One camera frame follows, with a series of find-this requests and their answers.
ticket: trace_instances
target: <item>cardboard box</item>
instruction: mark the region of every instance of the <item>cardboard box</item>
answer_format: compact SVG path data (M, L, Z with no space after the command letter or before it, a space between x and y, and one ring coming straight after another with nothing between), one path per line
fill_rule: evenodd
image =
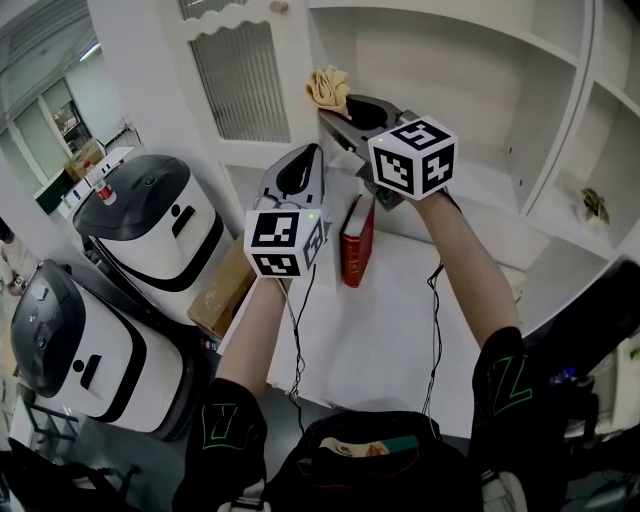
M222 340L256 279L244 255L244 233L229 248L187 315L208 335Z
M87 174L84 163L88 161L91 162L92 165L96 165L104 158L104 155L104 150L98 140L91 139L64 164L64 169L67 171L67 174L71 176L73 182L77 183Z

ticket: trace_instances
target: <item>frosted glass panel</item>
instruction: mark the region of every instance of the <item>frosted glass panel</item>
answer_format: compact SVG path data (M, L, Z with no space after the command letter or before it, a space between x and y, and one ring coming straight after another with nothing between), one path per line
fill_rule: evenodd
M40 190L42 184L38 181L36 175L33 174L29 164L27 164L22 153L20 153L18 146L13 142L9 130L5 130L2 135L0 135L0 149L2 149L9 167L11 167L11 170L18 176L24 189L31 195Z
M180 0L184 19L199 18L207 11L220 12L229 4L244 5L249 0Z
M42 172L53 178L69 157L42 115L38 103L29 105L15 122Z
M291 141L269 23L223 28L191 46L223 138Z
M49 112L51 112L51 114L55 114L73 99L64 79L56 82L49 89L44 91L42 93L42 97L44 98L44 102L47 104L47 107L49 107Z

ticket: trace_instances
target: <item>white wall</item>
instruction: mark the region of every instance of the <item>white wall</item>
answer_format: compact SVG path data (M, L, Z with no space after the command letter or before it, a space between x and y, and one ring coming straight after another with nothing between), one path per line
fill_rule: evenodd
M187 59L193 64L189 46L165 33L156 0L87 3L107 69L142 143L149 153L183 160L231 232L237 234L243 224L237 198L208 138L216 131L213 116L192 111L201 105L209 108L204 89L199 89L194 107L194 98L185 95L185 77L178 69ZM163 5L180 16L177 2Z
M107 72L102 53L69 69L65 79L91 135L106 144L123 130L127 109Z

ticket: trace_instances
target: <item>red book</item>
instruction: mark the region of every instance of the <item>red book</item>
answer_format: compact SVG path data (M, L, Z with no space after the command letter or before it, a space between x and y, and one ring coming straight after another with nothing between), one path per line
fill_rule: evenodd
M360 286L373 249L375 201L359 196L342 228L342 280L351 288Z

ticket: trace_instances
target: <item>forearm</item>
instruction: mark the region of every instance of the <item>forearm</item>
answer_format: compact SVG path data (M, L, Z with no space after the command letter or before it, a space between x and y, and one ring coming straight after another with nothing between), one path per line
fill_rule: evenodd
M284 306L285 299L275 279L259 279L216 377L244 386L256 398L264 394Z
M498 329L518 327L504 274L458 209L442 194L414 203L440 253L453 293L478 345Z

